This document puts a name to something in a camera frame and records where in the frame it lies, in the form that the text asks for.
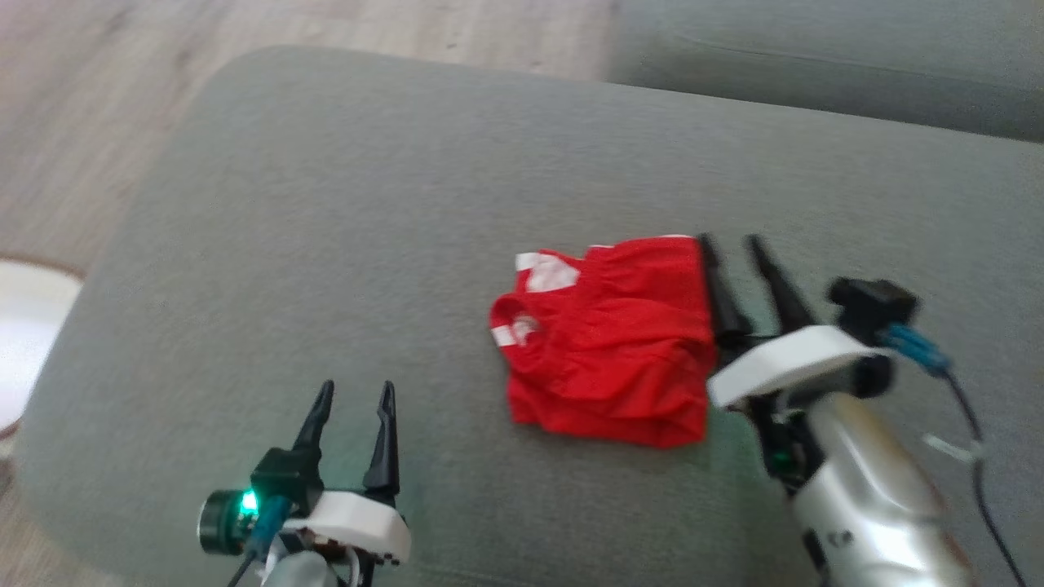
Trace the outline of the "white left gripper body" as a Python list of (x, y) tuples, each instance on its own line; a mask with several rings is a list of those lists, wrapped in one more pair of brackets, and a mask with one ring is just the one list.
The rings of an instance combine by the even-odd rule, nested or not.
[(287, 519), (281, 532), (296, 532), (328, 563), (347, 566), (370, 557), (384, 563), (407, 563), (413, 535), (392, 504), (348, 490), (327, 490), (306, 517)]

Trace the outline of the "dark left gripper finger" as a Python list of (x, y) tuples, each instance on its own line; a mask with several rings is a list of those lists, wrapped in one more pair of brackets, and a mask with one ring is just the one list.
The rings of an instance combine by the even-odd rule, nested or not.
[(377, 415), (380, 427), (363, 475), (363, 494), (367, 498), (396, 498), (401, 491), (401, 479), (394, 382), (384, 382)]
[(292, 450), (321, 457), (321, 436), (328, 423), (335, 393), (333, 380), (321, 383), (316, 400), (307, 413), (299, 433), (292, 444)]

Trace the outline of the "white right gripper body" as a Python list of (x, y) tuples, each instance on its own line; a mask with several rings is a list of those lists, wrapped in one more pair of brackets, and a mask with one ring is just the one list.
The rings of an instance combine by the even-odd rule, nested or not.
[(707, 382), (716, 408), (741, 413), (754, 427), (769, 477), (794, 495), (825, 456), (807, 413), (875, 350), (834, 326), (814, 324), (760, 343)]

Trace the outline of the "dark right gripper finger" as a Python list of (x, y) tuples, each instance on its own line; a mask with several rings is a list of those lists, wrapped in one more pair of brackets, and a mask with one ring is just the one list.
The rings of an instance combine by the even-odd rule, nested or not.
[(793, 284), (790, 283), (786, 272), (776, 263), (764, 239), (760, 235), (749, 235), (745, 243), (750, 256), (752, 256), (754, 267), (767, 284), (781, 337), (818, 324), (818, 319), (813, 315), (812, 309), (807, 306), (802, 294), (799, 294)]
[(697, 240), (714, 338), (718, 343), (743, 343), (753, 333), (749, 316), (738, 307), (723, 279), (719, 253), (711, 235), (702, 233)]

